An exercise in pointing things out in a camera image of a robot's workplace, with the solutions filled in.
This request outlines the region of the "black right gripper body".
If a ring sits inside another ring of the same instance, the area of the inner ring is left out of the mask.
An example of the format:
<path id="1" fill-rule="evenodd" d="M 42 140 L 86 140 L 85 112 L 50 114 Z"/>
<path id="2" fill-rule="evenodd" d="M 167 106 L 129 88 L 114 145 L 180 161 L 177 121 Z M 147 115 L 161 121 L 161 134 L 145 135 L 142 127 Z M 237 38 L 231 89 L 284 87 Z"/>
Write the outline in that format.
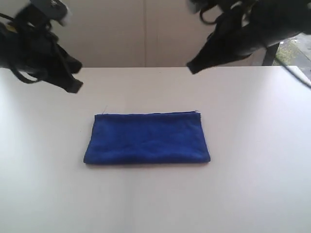
<path id="1" fill-rule="evenodd" d="M 275 44 L 273 4 L 218 4 L 222 13 L 206 40 L 207 63 L 243 60 Z"/>

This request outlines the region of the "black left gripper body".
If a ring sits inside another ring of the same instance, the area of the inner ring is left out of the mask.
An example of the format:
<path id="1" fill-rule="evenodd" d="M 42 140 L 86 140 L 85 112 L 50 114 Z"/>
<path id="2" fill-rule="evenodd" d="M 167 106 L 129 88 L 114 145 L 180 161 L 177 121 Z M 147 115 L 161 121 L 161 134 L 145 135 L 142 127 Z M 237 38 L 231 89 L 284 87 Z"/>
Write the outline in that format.
<path id="1" fill-rule="evenodd" d="M 51 23 L 0 24 L 0 67 L 23 83 L 67 83 L 68 65 L 51 32 Z"/>

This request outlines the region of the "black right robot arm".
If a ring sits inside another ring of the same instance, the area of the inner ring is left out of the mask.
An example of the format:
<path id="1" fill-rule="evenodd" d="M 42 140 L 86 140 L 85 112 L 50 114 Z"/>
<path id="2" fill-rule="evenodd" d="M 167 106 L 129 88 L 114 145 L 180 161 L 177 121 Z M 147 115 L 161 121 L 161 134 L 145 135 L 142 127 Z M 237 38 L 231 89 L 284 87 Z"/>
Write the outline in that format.
<path id="1" fill-rule="evenodd" d="M 189 0 L 187 4 L 202 23 L 215 25 L 198 54 L 187 62 L 192 74 L 311 33 L 309 0 Z"/>

